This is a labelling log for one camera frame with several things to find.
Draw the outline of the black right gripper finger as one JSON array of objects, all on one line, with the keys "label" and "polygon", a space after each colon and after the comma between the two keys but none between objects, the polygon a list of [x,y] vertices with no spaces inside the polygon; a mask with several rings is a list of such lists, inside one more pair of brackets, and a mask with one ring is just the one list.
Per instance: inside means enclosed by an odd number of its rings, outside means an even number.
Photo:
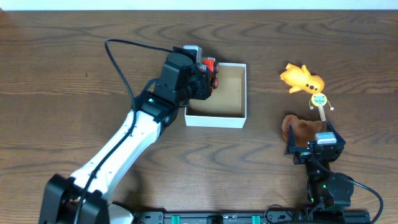
[{"label": "black right gripper finger", "polygon": [[287,143],[286,143],[286,150],[294,150],[296,147],[296,143],[295,143],[295,136],[294,136],[294,129],[293,126],[290,125],[289,126],[289,134],[288,134],[288,139],[287,139]]},{"label": "black right gripper finger", "polygon": [[330,133],[334,134],[337,144],[344,144],[345,140],[340,136],[340,134],[336,131],[330,121],[326,122],[326,130]]}]

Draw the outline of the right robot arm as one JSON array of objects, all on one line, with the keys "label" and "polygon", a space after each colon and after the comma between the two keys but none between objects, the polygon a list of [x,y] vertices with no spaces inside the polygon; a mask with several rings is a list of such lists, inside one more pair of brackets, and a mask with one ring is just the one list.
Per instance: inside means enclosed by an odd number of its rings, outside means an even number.
[{"label": "right robot arm", "polygon": [[306,208],[303,212],[307,220],[348,222],[345,208],[351,205],[354,186],[349,183],[350,177],[330,170],[330,163],[340,157],[345,144],[346,141],[327,122],[325,132],[317,133],[314,141],[300,147],[296,145],[293,126],[289,126],[285,154],[293,156],[295,165],[305,166],[307,197],[313,203],[313,207]]}]

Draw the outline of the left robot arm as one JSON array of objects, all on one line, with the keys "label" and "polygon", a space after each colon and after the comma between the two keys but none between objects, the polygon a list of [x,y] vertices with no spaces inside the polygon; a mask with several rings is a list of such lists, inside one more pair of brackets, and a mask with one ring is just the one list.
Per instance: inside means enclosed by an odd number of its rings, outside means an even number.
[{"label": "left robot arm", "polygon": [[45,186],[39,223],[133,223],[135,215],[109,201],[137,158],[191,99],[212,94],[212,78],[197,45],[169,52],[160,77],[132,99],[132,109],[106,145],[69,178],[55,174]]}]

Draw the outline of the red toy truck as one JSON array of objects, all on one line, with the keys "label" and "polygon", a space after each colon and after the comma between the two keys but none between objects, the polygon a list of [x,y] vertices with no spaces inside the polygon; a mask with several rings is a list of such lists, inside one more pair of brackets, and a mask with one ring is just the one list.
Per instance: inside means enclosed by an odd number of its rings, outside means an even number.
[{"label": "red toy truck", "polygon": [[218,61],[214,57],[205,57],[202,59],[199,69],[202,73],[210,75],[211,92],[219,86],[219,80],[216,77],[220,70]]}]

